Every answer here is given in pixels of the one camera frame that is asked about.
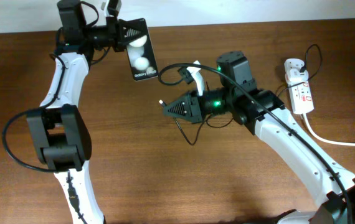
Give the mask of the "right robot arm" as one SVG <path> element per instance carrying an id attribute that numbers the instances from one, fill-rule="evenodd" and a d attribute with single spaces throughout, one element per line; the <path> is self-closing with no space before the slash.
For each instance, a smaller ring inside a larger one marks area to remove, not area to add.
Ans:
<path id="1" fill-rule="evenodd" d="M 241 51 L 217 58 L 213 72 L 222 86 L 206 90 L 199 63 L 177 63 L 185 82 L 197 88 L 172 103 L 163 113 L 175 120 L 204 124 L 211 117 L 231 113 L 233 120 L 269 145 L 297 175 L 312 196 L 317 210 L 289 210 L 262 223 L 355 223 L 355 174 L 345 169 L 301 129 L 272 91 L 259 89 L 249 61 Z"/>

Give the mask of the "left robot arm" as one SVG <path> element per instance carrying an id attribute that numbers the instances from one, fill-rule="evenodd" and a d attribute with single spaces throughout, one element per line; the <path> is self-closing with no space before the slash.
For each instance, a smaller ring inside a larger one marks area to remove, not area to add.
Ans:
<path id="1" fill-rule="evenodd" d="M 73 223 L 105 223 L 90 179 L 92 140 L 78 110 L 83 83 L 96 50 L 122 52 L 147 34 L 135 21 L 118 19 L 120 1 L 106 1 L 104 26 L 87 22 L 83 1 L 59 1 L 62 22 L 56 34 L 55 72 L 48 95 L 26 119 L 44 172 L 54 174 L 65 195 Z"/>

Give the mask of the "black smartphone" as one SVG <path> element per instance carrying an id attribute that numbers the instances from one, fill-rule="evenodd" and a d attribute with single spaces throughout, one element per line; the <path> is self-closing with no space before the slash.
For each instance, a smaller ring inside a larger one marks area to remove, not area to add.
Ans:
<path id="1" fill-rule="evenodd" d="M 133 79 L 148 80 L 158 76 L 158 66 L 150 34 L 130 42 L 126 46 Z"/>

